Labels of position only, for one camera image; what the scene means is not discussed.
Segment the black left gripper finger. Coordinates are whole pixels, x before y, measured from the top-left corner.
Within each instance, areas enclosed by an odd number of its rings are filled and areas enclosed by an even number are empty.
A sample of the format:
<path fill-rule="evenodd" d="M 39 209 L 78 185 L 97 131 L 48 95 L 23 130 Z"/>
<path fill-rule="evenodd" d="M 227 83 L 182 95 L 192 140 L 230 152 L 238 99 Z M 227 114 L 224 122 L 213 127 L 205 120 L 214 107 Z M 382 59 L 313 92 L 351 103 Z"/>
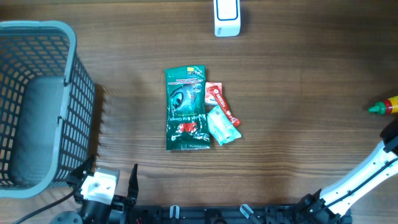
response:
<path fill-rule="evenodd" d="M 134 167 L 131 171 L 131 175 L 129 178 L 129 186 L 127 188 L 127 198 L 129 199 L 137 199 L 139 193 L 139 185 L 137 179 L 137 168 L 138 164 L 134 164 Z"/>
<path fill-rule="evenodd" d="M 93 167 L 95 156 L 90 155 L 80 166 L 70 172 L 67 184 L 69 187 L 78 187 L 82 184 L 87 175 L 93 174 L 91 168 Z"/>

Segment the green gloves package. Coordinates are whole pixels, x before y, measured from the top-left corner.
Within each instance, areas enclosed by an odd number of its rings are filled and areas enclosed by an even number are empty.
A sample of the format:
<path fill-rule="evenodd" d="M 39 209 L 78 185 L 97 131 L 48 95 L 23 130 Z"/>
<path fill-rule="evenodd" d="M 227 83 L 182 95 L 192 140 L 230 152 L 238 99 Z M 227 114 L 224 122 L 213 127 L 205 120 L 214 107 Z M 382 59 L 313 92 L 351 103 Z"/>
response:
<path fill-rule="evenodd" d="M 191 151 L 211 147 L 205 84 L 204 65 L 165 70 L 166 150 Z"/>

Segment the teal wet wipes pack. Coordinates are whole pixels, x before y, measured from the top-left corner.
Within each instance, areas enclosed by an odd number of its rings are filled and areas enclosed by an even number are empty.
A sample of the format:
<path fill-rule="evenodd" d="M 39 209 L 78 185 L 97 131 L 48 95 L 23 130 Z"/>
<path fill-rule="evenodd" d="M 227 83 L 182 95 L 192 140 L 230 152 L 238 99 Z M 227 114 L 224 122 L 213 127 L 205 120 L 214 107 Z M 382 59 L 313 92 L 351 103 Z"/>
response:
<path fill-rule="evenodd" d="M 231 121 L 221 110 L 220 106 L 214 107 L 208 114 L 209 132 L 220 146 L 242 137 L 241 133 L 233 126 Z"/>

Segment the small red white carton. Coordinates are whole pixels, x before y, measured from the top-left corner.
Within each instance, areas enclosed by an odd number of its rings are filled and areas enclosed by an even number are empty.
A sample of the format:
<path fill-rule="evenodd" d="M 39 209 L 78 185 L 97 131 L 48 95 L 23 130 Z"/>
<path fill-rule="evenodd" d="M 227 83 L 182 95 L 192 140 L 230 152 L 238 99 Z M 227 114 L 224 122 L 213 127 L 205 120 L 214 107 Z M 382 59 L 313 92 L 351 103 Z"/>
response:
<path fill-rule="evenodd" d="M 217 86 L 219 91 L 222 92 L 222 83 L 219 82 L 206 82 L 205 83 L 205 104 L 210 106 L 216 106 L 218 102 L 215 97 L 210 93 L 209 87 Z"/>

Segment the red coffee stick sachet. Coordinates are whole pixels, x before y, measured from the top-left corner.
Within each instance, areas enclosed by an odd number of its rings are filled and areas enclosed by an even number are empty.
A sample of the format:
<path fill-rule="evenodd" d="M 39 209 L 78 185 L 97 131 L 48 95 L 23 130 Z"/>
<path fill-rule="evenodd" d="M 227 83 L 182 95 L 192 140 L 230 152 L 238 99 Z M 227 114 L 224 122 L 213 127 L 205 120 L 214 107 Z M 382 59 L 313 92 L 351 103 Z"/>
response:
<path fill-rule="evenodd" d="M 239 126 L 241 124 L 241 121 L 238 118 L 233 116 L 227 101 L 225 100 L 224 96 L 220 92 L 220 89 L 217 86 L 211 86 L 211 87 L 209 87 L 209 92 L 215 98 L 215 100 L 219 104 L 221 110 L 226 115 L 226 117 L 229 119 L 229 121 L 233 124 L 233 126 L 234 127 Z"/>

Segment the orange sauce bottle green cap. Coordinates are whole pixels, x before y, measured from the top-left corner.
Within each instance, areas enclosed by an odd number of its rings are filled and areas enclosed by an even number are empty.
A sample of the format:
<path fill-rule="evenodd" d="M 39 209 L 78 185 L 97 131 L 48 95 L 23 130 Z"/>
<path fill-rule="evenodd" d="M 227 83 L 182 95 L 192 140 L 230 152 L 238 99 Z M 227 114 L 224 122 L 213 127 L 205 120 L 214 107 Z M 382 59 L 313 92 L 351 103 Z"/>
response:
<path fill-rule="evenodd" d="M 390 97 L 384 101 L 378 101 L 373 106 L 368 108 L 369 113 L 376 114 L 394 114 L 397 113 L 397 110 L 397 96 Z"/>

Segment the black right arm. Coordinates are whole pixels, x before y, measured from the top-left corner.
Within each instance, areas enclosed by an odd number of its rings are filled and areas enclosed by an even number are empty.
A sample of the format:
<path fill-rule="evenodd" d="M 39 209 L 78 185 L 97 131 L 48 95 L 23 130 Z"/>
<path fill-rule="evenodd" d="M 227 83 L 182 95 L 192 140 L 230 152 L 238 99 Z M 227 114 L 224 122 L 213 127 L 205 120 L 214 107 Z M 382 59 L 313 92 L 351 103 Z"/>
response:
<path fill-rule="evenodd" d="M 397 174 L 397 120 L 380 133 L 381 142 L 358 166 L 321 189 L 307 205 L 296 207 L 294 223 L 342 223 L 350 207 L 386 179 Z"/>

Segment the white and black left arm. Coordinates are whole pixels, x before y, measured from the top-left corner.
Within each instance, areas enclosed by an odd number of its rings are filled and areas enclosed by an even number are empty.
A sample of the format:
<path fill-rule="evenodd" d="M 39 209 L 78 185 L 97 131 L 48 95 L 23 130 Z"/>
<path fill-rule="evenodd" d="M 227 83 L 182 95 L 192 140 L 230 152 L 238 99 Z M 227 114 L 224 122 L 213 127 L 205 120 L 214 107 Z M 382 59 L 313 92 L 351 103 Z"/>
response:
<path fill-rule="evenodd" d="M 117 195 L 120 171 L 110 167 L 99 167 L 94 172 L 94 157 L 74 169 L 67 184 L 73 189 L 72 197 L 81 207 L 77 211 L 58 214 L 52 223 L 129 223 L 129 212 L 137 202 L 139 186 L 138 165 L 134 164 L 127 188 L 127 195 Z"/>

